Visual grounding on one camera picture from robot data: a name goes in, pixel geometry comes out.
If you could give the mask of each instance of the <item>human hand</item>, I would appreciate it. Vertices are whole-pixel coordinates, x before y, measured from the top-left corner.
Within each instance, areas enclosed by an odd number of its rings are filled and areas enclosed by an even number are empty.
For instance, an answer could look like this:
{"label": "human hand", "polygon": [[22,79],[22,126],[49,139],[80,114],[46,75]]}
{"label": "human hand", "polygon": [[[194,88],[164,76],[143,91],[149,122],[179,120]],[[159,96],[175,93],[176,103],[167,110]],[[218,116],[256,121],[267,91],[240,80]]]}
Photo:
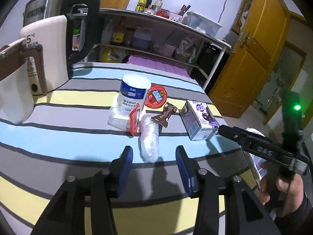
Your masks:
{"label": "human hand", "polygon": [[[266,162],[261,164],[261,168],[266,169]],[[279,191],[287,192],[288,187],[290,189],[286,199],[286,203],[280,217],[284,217],[287,214],[290,214],[296,211],[302,204],[303,201],[303,180],[299,174],[295,174],[293,180],[284,177],[278,177],[276,180],[276,186]],[[259,190],[259,200],[263,205],[265,205],[270,200],[270,194],[266,191],[267,188],[267,177],[265,176],[260,181],[260,190]]]}

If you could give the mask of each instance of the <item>glass bottle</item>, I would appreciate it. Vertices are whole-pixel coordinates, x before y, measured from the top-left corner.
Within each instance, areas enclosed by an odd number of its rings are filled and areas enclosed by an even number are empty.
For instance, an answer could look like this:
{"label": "glass bottle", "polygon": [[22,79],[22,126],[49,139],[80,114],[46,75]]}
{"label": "glass bottle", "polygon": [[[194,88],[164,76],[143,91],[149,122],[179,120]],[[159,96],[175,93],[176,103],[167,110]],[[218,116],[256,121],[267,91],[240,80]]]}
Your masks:
{"label": "glass bottle", "polygon": [[125,27],[125,16],[122,16],[120,22],[113,29],[111,44],[115,46],[120,46],[123,43],[125,37],[126,27]]}
{"label": "glass bottle", "polygon": [[155,3],[154,3],[154,10],[155,11],[160,11],[160,9],[162,8],[162,5],[163,5],[163,2],[162,2],[163,0],[157,0],[157,1],[155,1]]}
{"label": "glass bottle", "polygon": [[143,10],[145,9],[145,4],[146,4],[146,0],[139,0],[135,8],[135,11],[143,12]]}
{"label": "glass bottle", "polygon": [[147,0],[146,5],[145,5],[145,9],[148,9],[151,4],[152,4],[152,0]]}

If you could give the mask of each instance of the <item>bottle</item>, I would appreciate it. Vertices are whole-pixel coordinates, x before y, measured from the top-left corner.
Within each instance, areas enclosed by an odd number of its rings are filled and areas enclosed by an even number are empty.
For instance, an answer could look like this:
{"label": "bottle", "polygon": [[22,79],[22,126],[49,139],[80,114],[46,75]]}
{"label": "bottle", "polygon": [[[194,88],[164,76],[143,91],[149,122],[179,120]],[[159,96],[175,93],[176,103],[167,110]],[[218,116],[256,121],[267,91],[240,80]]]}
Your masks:
{"label": "bottle", "polygon": [[143,10],[145,8],[145,3],[146,3],[146,0],[139,0],[137,6],[135,8],[135,11],[143,12]]}
{"label": "bottle", "polygon": [[151,4],[152,4],[152,0],[147,0],[146,5],[145,5],[145,9],[148,9]]}
{"label": "bottle", "polygon": [[154,3],[154,10],[155,11],[160,11],[160,9],[162,8],[162,5],[163,5],[163,2],[162,2],[163,0],[157,0],[157,1],[155,1],[155,3]]}
{"label": "bottle", "polygon": [[125,37],[125,32],[126,32],[125,16],[122,16],[120,22],[113,30],[111,44],[115,46],[122,45],[124,37]]}
{"label": "bottle", "polygon": [[100,62],[116,62],[113,48],[107,48],[101,56]]}
{"label": "bottle", "polygon": [[113,32],[113,20],[110,19],[109,23],[105,26],[102,31],[101,44],[110,44]]}

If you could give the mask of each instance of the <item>plastic storage box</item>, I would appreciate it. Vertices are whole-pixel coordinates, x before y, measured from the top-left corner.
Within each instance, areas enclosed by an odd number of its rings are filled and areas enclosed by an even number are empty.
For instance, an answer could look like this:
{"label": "plastic storage box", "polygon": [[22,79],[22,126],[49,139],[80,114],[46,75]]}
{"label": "plastic storage box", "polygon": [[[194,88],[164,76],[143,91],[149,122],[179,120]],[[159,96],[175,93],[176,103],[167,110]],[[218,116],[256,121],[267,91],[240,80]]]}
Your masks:
{"label": "plastic storage box", "polygon": [[194,11],[187,12],[187,17],[183,19],[182,23],[196,30],[204,29],[205,34],[212,37],[215,37],[219,29],[222,27],[219,23]]}
{"label": "plastic storage box", "polygon": [[153,29],[138,27],[135,31],[131,46],[142,50],[147,50],[152,38]]}

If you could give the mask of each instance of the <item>poster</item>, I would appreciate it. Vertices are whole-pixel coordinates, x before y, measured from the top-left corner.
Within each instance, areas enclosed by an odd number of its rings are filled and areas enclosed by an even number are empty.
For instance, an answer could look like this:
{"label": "poster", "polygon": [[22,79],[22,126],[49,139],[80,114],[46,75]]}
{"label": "poster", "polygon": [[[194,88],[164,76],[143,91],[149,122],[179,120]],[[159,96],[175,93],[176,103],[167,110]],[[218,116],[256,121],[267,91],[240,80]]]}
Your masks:
{"label": "poster", "polygon": [[237,15],[235,17],[234,23],[231,28],[231,30],[237,35],[240,34],[240,28],[242,26],[242,23],[241,23],[242,14],[250,10],[251,4],[252,4],[252,0],[241,0]]}

